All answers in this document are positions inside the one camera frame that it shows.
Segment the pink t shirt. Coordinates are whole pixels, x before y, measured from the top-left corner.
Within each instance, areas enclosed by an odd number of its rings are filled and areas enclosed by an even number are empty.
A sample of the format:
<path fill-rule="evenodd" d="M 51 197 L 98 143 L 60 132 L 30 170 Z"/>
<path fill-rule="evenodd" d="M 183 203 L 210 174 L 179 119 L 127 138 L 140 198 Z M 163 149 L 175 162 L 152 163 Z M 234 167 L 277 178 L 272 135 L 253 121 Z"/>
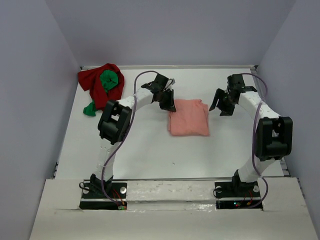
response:
<path fill-rule="evenodd" d="M 209 107 L 201 99 L 175 99 L 176 112 L 168 113 L 167 130 L 174 137 L 210 136 Z"/>

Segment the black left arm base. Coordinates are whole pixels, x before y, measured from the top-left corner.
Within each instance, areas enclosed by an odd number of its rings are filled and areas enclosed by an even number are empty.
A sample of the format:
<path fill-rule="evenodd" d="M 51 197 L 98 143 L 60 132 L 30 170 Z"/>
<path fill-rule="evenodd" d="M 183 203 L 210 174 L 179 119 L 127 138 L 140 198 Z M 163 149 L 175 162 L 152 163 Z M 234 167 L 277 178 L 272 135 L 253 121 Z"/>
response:
<path fill-rule="evenodd" d="M 126 210 L 128 184 L 126 182 L 116 181 L 112 183 L 111 189 L 106 197 L 103 192 L 95 188 L 89 181 L 79 183 L 82 190 L 79 208 L 81 210 Z"/>

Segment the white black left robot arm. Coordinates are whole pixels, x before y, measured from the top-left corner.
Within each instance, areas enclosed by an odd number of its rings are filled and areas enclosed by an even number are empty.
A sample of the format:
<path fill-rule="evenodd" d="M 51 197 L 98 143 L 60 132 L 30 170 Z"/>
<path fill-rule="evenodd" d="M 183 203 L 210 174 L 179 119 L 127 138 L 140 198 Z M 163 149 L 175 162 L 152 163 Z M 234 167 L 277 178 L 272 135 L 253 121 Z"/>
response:
<path fill-rule="evenodd" d="M 133 95 L 120 100 L 109 100 L 97 125 L 100 137 L 100 151 L 96 169 L 90 176 L 90 188 L 97 196 L 104 198 L 110 194 L 113 181 L 113 166 L 116 152 L 128 136 L 136 112 L 154 102 L 159 103 L 161 110 L 175 112 L 173 78 L 168 78 L 154 70 L 143 74 L 155 73 L 155 79 L 137 87 L 136 77 L 133 85 Z"/>

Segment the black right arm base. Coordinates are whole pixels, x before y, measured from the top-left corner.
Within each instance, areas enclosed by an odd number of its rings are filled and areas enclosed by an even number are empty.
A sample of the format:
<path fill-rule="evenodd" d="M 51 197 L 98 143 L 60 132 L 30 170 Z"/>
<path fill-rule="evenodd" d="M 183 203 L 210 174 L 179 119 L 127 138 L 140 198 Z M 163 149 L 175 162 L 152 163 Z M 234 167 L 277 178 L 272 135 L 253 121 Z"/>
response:
<path fill-rule="evenodd" d="M 212 193 L 216 198 L 217 210 L 263 209 L 257 182 L 236 192 L 231 181 L 218 181 L 214 183 Z"/>

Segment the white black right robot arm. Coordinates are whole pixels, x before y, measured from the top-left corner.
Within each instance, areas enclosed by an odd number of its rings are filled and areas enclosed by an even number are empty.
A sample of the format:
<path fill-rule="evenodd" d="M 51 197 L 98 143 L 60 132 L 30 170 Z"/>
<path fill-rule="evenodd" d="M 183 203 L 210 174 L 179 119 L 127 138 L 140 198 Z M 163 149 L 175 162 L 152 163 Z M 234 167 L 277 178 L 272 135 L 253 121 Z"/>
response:
<path fill-rule="evenodd" d="M 253 119 L 251 156 L 230 182 L 220 184 L 219 198 L 242 197 L 252 191 L 262 173 L 292 151 L 293 120 L 272 110 L 254 86 L 245 84 L 243 76 L 228 76 L 227 88 L 216 90 L 209 108 L 219 109 L 222 117 L 230 117 L 239 105 Z"/>

